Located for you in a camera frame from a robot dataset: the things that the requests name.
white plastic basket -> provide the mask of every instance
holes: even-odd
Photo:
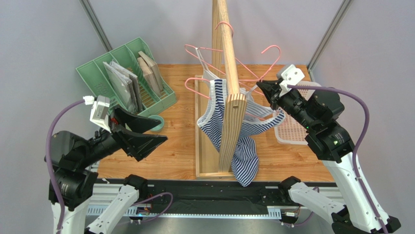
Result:
[[[321,86],[318,83],[310,81],[300,81],[300,86]],[[314,90],[299,89],[300,94],[308,100],[313,95]],[[306,145],[306,130],[293,117],[286,115],[285,120],[274,128],[275,137],[280,144]]]

clothing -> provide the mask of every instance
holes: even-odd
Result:
[[[219,152],[222,138],[225,100],[227,98],[226,79],[217,78],[211,80],[209,96],[211,100],[209,100],[207,104],[205,114],[198,119],[197,125],[207,135],[213,146]],[[256,111],[264,115],[262,117],[265,117],[267,116],[268,109],[263,106],[258,106],[257,103],[248,101],[247,112],[258,115],[258,112]],[[249,136],[260,134],[279,125],[284,120],[284,113],[282,112],[265,121],[259,121],[257,118],[245,116],[246,118],[244,118],[242,122],[241,131],[231,163],[233,174],[242,186],[247,186],[252,182],[259,167],[255,141]]]

wooden rack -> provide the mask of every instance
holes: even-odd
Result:
[[[235,152],[236,142],[238,140],[239,132],[241,131],[242,120],[244,119],[244,114],[246,111],[246,96],[241,94],[239,89],[231,28],[226,23],[229,23],[226,0],[213,0],[212,48],[223,49],[228,96],[225,102],[219,162],[217,160],[217,156],[215,155],[215,150],[212,150],[213,145],[206,146],[206,144],[209,143],[206,141],[207,137],[202,136],[204,133],[202,133],[200,129],[196,127],[197,178],[205,179],[215,177],[233,177],[233,174],[229,172],[230,164],[232,161],[233,153]],[[221,69],[222,53],[216,51],[212,52],[212,65],[217,69]],[[212,72],[215,75],[219,76],[218,71],[213,69]],[[201,104],[201,100],[197,95],[195,103],[196,120],[201,115],[200,111],[203,111]]]

green plastic organizer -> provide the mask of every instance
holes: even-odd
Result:
[[[149,87],[137,62],[139,51],[143,51],[154,60],[149,46],[141,38],[136,38],[127,44],[113,49],[110,52],[77,67],[76,70],[96,97],[98,95],[102,95],[110,98],[111,110],[116,104],[120,104],[124,109],[125,106],[119,101],[117,95],[115,94],[102,62],[106,61],[107,63],[110,63],[114,60],[125,68],[131,68],[133,73],[138,76],[140,95],[144,106],[144,110],[138,113],[138,115],[148,117],[161,113],[163,110],[175,104],[177,100],[176,94],[166,84],[166,82],[164,82],[164,79],[162,79],[163,91],[161,92],[161,97],[158,97]]]

white arm segment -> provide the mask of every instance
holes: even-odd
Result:
[[[87,229],[95,234],[110,234],[129,207],[139,198],[139,191],[131,185],[121,186],[117,197]]]
[[[63,216],[62,230],[61,234],[82,234],[85,230],[85,216],[88,211],[88,205],[91,198],[88,198],[86,201],[77,206],[74,211],[69,211],[68,207],[65,206],[65,215]],[[53,212],[53,227],[57,227],[60,215],[60,205],[59,203],[52,204]]]
[[[303,182],[291,186],[288,193],[292,201],[309,208],[312,212],[325,219],[329,224],[333,223],[331,214],[338,213],[344,209],[344,204],[328,199],[309,188]]]
[[[361,188],[359,182],[356,179],[356,174],[353,170],[353,160],[352,152],[341,158],[341,163],[336,163],[335,161],[325,161],[323,160],[324,166],[330,171],[331,175],[334,178],[341,194],[343,195],[344,202],[347,205],[349,211],[350,220],[352,221],[353,226],[359,228],[362,231],[370,233],[372,229],[379,230],[381,229],[379,221],[375,218],[375,213],[370,207],[369,201],[367,200],[363,189]],[[358,161],[358,169],[360,176],[366,185],[366,188],[375,203],[377,210],[383,220],[387,223],[389,219],[388,214],[382,209],[373,195],[372,190],[369,187],[369,184],[366,181],[366,178],[363,175],[363,172],[360,168]]]

